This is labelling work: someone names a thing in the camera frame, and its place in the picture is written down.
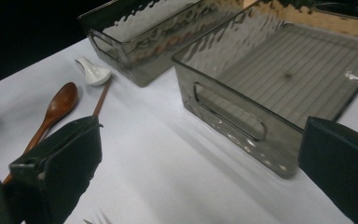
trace brown spoon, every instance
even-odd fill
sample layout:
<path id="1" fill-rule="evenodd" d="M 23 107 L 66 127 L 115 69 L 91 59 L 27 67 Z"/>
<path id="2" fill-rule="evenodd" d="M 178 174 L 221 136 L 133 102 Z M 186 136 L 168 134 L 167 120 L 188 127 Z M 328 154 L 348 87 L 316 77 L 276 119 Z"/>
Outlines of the brown spoon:
<path id="1" fill-rule="evenodd" d="M 43 137 L 45 132 L 51 128 L 55 123 L 60 119 L 65 117 L 71 110 L 75 107 L 77 102 L 77 87 L 75 83 L 68 82 L 66 83 L 53 97 L 50 104 L 48 105 L 48 110 L 45 115 L 45 119 L 40 125 L 39 130 L 37 130 L 34 137 L 31 139 L 27 148 L 24 150 L 24 153 L 28 152 L 39 143 L 40 139 Z M 8 175 L 4 180 L 6 184 L 11 179 L 11 175 Z"/>

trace wooden stick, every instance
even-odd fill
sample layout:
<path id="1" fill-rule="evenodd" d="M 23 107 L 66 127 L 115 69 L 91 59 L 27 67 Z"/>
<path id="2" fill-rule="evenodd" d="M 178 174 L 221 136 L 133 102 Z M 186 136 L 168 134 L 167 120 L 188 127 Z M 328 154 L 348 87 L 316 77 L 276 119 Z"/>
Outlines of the wooden stick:
<path id="1" fill-rule="evenodd" d="M 107 91 L 109 90 L 110 84 L 112 83 L 112 79 L 113 77 L 111 76 L 104 84 L 103 87 L 103 93 L 101 94 L 100 100 L 98 101 L 97 106 L 95 106 L 95 110 L 94 113 L 92 114 L 92 116 L 98 117 L 100 115 L 101 112 L 101 108 L 103 107 L 103 101 L 104 98 L 106 97 Z"/>

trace transparent plastic container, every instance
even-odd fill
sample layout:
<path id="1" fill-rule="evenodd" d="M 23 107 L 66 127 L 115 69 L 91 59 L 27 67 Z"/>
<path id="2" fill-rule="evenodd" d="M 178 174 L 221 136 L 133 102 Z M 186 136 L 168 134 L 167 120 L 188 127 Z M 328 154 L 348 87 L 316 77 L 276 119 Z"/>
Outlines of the transparent plastic container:
<path id="1" fill-rule="evenodd" d="M 358 18 L 314 4 L 258 1 L 172 57 L 184 106 L 281 177 L 358 92 Z"/>
<path id="2" fill-rule="evenodd" d="M 78 17 L 99 57 L 140 87 L 185 44 L 242 10 L 243 0 L 117 0 Z"/>

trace storage bin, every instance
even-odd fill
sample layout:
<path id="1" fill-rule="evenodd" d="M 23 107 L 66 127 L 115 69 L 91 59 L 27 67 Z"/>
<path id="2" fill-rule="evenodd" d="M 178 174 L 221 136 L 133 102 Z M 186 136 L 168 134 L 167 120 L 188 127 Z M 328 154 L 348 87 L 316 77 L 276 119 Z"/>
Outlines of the storage bin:
<path id="1" fill-rule="evenodd" d="M 184 106 L 285 178 L 307 117 L 358 92 L 358 18 L 315 4 L 258 1 L 172 57 Z"/>
<path id="2" fill-rule="evenodd" d="M 78 17 L 98 56 L 140 87 L 174 52 L 242 10 L 243 0 L 117 0 Z"/>

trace white table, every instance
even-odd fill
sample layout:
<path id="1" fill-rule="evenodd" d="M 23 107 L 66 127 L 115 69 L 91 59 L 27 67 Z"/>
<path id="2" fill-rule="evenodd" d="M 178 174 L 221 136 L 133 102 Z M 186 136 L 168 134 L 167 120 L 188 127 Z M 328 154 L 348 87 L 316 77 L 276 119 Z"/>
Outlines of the white table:
<path id="1" fill-rule="evenodd" d="M 50 133 L 91 115 L 102 87 L 86 86 L 82 55 L 109 67 L 85 39 L 0 81 L 1 180 L 63 84 L 75 82 L 79 102 Z M 116 74 L 100 114 L 103 161 L 66 223 L 351 223 L 301 170 L 277 177 L 185 110 L 173 68 L 145 88 Z M 358 131 L 358 97 L 340 122 Z"/>

